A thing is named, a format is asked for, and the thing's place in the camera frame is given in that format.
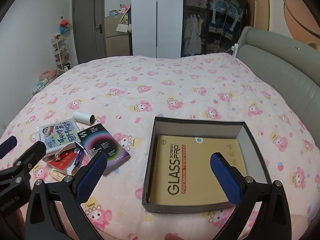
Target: white tube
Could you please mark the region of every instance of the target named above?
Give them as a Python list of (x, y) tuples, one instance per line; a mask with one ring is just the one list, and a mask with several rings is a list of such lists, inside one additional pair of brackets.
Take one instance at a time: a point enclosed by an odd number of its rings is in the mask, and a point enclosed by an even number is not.
[(85, 113), (74, 111), (73, 119), (75, 119), (78, 122), (93, 124), (95, 117), (93, 114), (85, 114)]

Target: pink bedspread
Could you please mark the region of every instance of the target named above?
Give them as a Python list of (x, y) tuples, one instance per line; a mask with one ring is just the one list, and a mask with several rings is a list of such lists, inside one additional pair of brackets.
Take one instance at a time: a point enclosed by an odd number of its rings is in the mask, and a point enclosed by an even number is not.
[[(17, 147), (0, 161), (10, 167), (35, 142), (36, 127), (95, 114), (132, 158), (100, 179), (83, 208), (100, 230), (118, 239), (163, 240), (176, 233), (185, 240), (212, 239), (231, 210), (202, 214), (152, 214), (141, 205), (142, 185), (155, 116), (245, 121), (260, 148), (272, 181), (282, 181), (291, 214), (307, 219), (319, 208), (320, 153), (314, 140), (282, 97), (228, 54), (176, 60), (113, 57), (74, 67), (35, 95), (10, 123)], [(48, 168), (31, 172), (55, 181)], [(253, 225), (259, 206), (243, 234)]]

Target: open box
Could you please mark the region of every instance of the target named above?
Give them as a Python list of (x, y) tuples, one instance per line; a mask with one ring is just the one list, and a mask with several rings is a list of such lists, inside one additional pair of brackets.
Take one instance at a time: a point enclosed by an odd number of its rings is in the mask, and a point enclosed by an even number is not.
[(142, 193), (142, 205), (149, 212), (200, 213), (234, 206), (229, 202), (205, 205), (167, 205), (151, 203), (150, 194), (159, 135), (236, 139), (242, 153), (246, 174), (253, 177), (256, 182), (271, 184), (271, 179), (261, 152), (245, 122), (219, 122), (155, 117)]

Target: screw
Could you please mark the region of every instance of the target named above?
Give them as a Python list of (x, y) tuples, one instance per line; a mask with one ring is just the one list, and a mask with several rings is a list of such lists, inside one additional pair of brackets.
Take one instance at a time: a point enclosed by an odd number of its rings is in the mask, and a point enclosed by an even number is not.
[(16, 183), (20, 183), (22, 181), (21, 177), (16, 178)]
[(41, 183), (42, 183), (42, 179), (37, 179), (35, 184), (39, 186)]
[(279, 180), (275, 180), (275, 184), (276, 184), (276, 186), (278, 186), (278, 187), (281, 187), (281, 186), (282, 186), (282, 183), (281, 183), (281, 181), (279, 181)]
[(64, 177), (63, 180), (64, 180), (65, 182), (70, 182), (70, 181), (72, 181), (72, 178), (73, 178), (72, 176), (66, 176), (66, 177)]
[(252, 183), (253, 182), (253, 178), (250, 176), (245, 177), (245, 181), (248, 183)]

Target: gray door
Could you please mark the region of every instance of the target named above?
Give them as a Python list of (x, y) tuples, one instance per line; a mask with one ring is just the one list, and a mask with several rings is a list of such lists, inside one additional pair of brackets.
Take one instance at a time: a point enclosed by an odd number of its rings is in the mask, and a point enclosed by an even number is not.
[(105, 58), (104, 0), (72, 0), (72, 17), (78, 63)]

